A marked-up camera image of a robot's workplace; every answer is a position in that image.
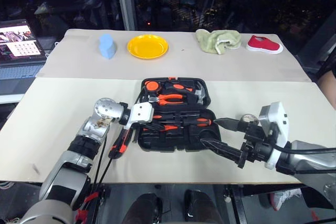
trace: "beige tabletop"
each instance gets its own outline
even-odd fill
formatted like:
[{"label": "beige tabletop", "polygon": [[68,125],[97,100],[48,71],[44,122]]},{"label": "beige tabletop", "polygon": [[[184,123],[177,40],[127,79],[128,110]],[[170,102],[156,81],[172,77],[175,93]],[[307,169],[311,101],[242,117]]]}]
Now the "beige tabletop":
[{"label": "beige tabletop", "polygon": [[[110,60],[98,49],[99,37],[110,34],[117,52]],[[167,53],[143,60],[127,50],[128,41],[141,34],[155,34],[169,44]],[[274,34],[261,35],[281,43]],[[251,52],[245,46],[251,34],[242,34],[242,46],[224,55],[201,51],[195,33],[70,29],[51,52],[38,77],[141,80],[154,77],[192,77],[206,81],[310,82],[295,57],[284,48],[278,55]]]},{"label": "beige tabletop", "polygon": [[[0,131],[0,180],[43,182],[102,97],[132,104],[140,80],[37,78]],[[264,105],[281,101],[289,117],[289,139],[336,146],[336,111],[314,83],[206,82],[216,116],[239,119],[258,115]],[[108,151],[121,130],[113,124]],[[222,141],[240,148],[243,133],[220,129]],[[97,159],[91,169],[95,173]],[[244,169],[211,151],[145,152],[131,143],[113,161],[106,183],[297,183],[293,177],[246,162]]]}]

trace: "green towel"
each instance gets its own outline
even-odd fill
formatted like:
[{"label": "green towel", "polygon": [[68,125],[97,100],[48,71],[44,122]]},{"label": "green towel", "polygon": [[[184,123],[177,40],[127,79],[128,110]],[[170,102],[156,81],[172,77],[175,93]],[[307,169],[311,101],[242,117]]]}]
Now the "green towel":
[{"label": "green towel", "polygon": [[196,38],[203,51],[219,55],[225,52],[225,48],[237,49],[242,43],[240,33],[235,30],[216,30],[209,33],[207,30],[198,29]]}]

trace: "red shoe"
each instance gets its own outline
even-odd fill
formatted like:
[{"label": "red shoe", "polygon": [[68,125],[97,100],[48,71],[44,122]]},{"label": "red shoe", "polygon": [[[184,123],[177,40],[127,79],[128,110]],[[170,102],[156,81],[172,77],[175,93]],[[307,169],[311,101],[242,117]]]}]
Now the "red shoe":
[{"label": "red shoe", "polygon": [[276,55],[283,51],[283,46],[271,41],[268,38],[252,35],[251,39],[246,45],[246,49],[250,51],[260,51]]}]

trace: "laptop keyboard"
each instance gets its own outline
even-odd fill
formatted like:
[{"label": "laptop keyboard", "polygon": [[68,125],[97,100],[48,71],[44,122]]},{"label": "laptop keyboard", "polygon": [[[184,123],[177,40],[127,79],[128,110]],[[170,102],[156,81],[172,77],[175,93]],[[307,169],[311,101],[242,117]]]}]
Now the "laptop keyboard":
[{"label": "laptop keyboard", "polygon": [[43,65],[28,65],[20,67],[0,68],[0,80],[32,78]]}]

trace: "toolbox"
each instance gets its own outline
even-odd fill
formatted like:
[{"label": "toolbox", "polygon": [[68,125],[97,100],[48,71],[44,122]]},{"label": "toolbox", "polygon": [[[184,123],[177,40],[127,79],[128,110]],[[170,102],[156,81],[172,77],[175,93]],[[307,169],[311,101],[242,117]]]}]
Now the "toolbox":
[{"label": "toolbox", "polygon": [[141,124],[137,140],[145,151],[206,149],[200,138],[220,142],[215,114],[205,81],[197,78],[148,78],[141,83],[140,102],[151,102],[151,123]]}]

